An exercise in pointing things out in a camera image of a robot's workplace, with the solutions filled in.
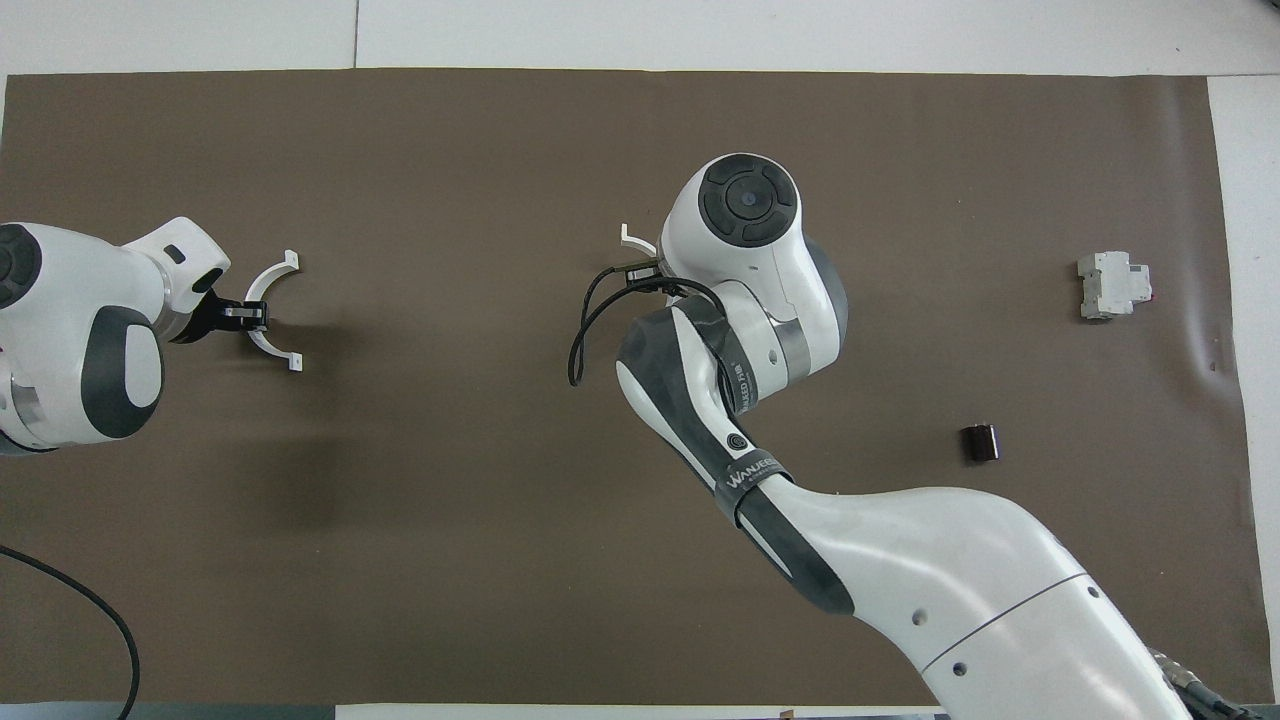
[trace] black wire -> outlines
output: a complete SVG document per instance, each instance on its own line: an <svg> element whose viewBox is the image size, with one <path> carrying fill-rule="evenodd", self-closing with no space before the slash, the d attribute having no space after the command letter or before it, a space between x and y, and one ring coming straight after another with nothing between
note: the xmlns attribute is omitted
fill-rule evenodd
<svg viewBox="0 0 1280 720"><path fill-rule="evenodd" d="M571 345L568 348L568 384L573 387L577 387L579 383L582 382L582 373L586 369L586 357L584 351L586 346L586 331L591 328L591 323L594 323L595 319L599 318L600 314L604 313L604 310L609 305L613 305L614 302L617 302L618 300L632 292L687 287L705 295L707 299L712 301L712 305L714 305L716 309L719 310L722 315L727 314L724 313L724 304L721 302L721 299L716 296L716 292L713 292L712 288L704 286L703 283L685 278L655 277L655 278L644 278L640 281L634 281L627 283L627 287L605 297L599 305L595 306L595 310L593 310L591 314L588 315L586 305L588 301L590 300L591 291L594 291L595 286L598 286L599 282L608 275L609 275L608 270L602 272L599 275L596 275L595 281L591 282L591 288L588 291L588 297L582 301L584 314L577 328L577 334L573 337L573 345Z"/></svg>
<svg viewBox="0 0 1280 720"><path fill-rule="evenodd" d="M588 310L590 310L591 296L595 295L595 288L599 287L602 282L604 282L604 278L621 272L622 268L609 266L600 270L600 274L595 275L595 279L591 281L591 284L586 288L586 295L582 296L582 314L577 319L579 328L586 324L586 313ZM579 343L577 346L577 355L573 355L570 360L568 384L576 387L577 383L582 382L582 370L585 366L586 366L586 338L584 337L582 342Z"/></svg>
<svg viewBox="0 0 1280 720"><path fill-rule="evenodd" d="M124 623L124 618L120 618L120 614L108 605L105 600L99 597L96 592L88 589L79 580L72 578L67 573L63 573L58 568L45 565L29 555L23 555L22 552L3 544L0 544L0 555L8 555L18 562L31 565L36 570L40 570L41 573L81 593L87 597L90 602L96 605L99 610L105 612L113 623L115 623L116 629L120 630L120 635L124 638L124 644L129 648L129 667L132 675L129 679L129 698L124 701L124 707L120 710L120 715L118 717L118 720L125 720L125 717L129 716L129 712L133 711L133 701L138 698L138 683L141 682L142 673L141 666L138 665L138 646L133 642L133 633L129 632L129 626Z"/></svg>

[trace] round black cap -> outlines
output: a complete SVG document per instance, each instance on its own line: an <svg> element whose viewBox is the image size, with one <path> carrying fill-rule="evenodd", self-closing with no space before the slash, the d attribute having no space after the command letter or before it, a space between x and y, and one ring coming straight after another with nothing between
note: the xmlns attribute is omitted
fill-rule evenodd
<svg viewBox="0 0 1280 720"><path fill-rule="evenodd" d="M795 220L796 190L777 164L758 155L728 155L703 174L698 208L716 237L739 247L763 247Z"/></svg>
<svg viewBox="0 0 1280 720"><path fill-rule="evenodd" d="M0 309L27 295L40 275L40 243L27 228L0 225Z"/></svg>

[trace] black strap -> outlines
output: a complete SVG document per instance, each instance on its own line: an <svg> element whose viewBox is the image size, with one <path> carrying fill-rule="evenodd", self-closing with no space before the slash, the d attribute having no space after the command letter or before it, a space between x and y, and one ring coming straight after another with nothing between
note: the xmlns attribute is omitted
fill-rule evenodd
<svg viewBox="0 0 1280 720"><path fill-rule="evenodd" d="M723 311L717 310L712 304L701 297L686 297L676 304L689 318L698 336L703 338L707 348L712 351L716 363L719 364L718 382L721 396L726 405L739 416L760 402L760 388L755 383L755 372L746 359L737 333L728 324L728 318Z"/></svg>
<svg viewBox="0 0 1280 720"><path fill-rule="evenodd" d="M769 475L791 479L791 473L773 455L755 448L730 462L716 478L716 506L728 516L735 528L742 527L737 521L737 506L742 503L742 497Z"/></svg>

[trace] circuit breaker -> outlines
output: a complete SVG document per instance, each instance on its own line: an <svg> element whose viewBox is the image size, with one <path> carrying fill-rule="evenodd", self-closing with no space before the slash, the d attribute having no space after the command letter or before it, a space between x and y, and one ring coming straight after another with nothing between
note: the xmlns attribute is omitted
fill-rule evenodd
<svg viewBox="0 0 1280 720"><path fill-rule="evenodd" d="M1132 315L1134 305L1152 299L1151 269L1130 265L1128 252L1092 252L1080 258L1075 268L1076 274L1084 278L1082 318L1110 320L1117 315Z"/></svg>

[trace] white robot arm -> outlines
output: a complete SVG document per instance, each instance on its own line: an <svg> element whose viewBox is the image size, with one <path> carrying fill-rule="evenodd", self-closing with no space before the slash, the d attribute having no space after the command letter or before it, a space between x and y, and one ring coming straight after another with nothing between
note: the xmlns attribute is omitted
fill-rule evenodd
<svg viewBox="0 0 1280 720"><path fill-rule="evenodd" d="M230 260L177 218L123 247L0 225L0 455L119 439L155 411L180 340Z"/></svg>
<svg viewBox="0 0 1280 720"><path fill-rule="evenodd" d="M801 594L888 637L955 720L1190 717L1098 584L1014 502L810 492L736 423L844 341L844 287L801 219L765 158L727 155L689 181L658 268L710 287L723 313L694 295L634 322L616 368L635 411Z"/></svg>

